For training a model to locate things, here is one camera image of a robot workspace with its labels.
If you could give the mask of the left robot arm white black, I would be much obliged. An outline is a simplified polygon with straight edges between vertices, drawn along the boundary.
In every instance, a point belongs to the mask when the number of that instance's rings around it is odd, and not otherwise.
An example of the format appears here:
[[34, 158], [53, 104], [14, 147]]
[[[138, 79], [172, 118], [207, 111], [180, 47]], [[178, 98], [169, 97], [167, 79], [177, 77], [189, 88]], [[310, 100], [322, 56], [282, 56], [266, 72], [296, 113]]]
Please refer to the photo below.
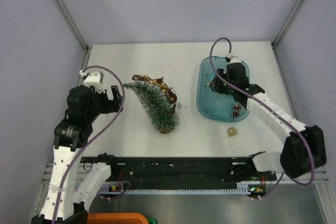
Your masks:
[[86, 146], [92, 141], [93, 122], [101, 114], [122, 111], [123, 97], [117, 86], [111, 86], [113, 98], [107, 91], [80, 85], [69, 91], [65, 116], [54, 130], [54, 164], [45, 203], [32, 223], [86, 223], [88, 210], [106, 180], [119, 174], [116, 159], [100, 154], [80, 184], [77, 172]]

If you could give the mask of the gold glitter ball ornament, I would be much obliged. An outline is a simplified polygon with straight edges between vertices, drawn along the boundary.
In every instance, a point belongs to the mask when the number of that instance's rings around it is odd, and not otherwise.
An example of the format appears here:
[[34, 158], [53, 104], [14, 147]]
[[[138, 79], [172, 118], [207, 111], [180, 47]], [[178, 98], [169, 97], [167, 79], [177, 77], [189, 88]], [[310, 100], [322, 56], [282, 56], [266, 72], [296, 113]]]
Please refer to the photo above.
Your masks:
[[228, 137], [235, 137], [238, 134], [238, 131], [235, 127], [230, 127], [227, 131]]

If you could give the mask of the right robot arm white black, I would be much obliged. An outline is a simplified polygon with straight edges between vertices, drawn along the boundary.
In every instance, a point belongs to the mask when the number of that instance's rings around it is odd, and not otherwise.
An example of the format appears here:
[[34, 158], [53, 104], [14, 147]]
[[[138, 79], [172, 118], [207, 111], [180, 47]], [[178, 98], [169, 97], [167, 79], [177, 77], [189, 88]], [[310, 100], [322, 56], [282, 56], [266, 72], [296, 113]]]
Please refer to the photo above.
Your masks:
[[262, 152], [245, 166], [252, 180], [265, 171], [284, 172], [291, 178], [300, 177], [327, 162], [324, 134], [317, 125], [307, 126], [276, 105], [263, 88], [251, 84], [241, 62], [218, 68], [211, 83], [214, 92], [231, 96], [235, 102], [261, 119], [281, 140], [283, 149]]

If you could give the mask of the small green christmas tree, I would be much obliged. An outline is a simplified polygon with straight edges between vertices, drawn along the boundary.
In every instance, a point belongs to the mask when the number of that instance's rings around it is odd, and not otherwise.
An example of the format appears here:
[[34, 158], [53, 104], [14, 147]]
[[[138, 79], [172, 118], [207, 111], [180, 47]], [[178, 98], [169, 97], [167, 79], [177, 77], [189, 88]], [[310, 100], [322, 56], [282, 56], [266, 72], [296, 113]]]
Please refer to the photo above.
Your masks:
[[172, 133], [179, 124], [175, 112], [176, 103], [158, 86], [144, 81], [125, 83], [124, 87], [134, 92], [154, 128], [161, 134]]

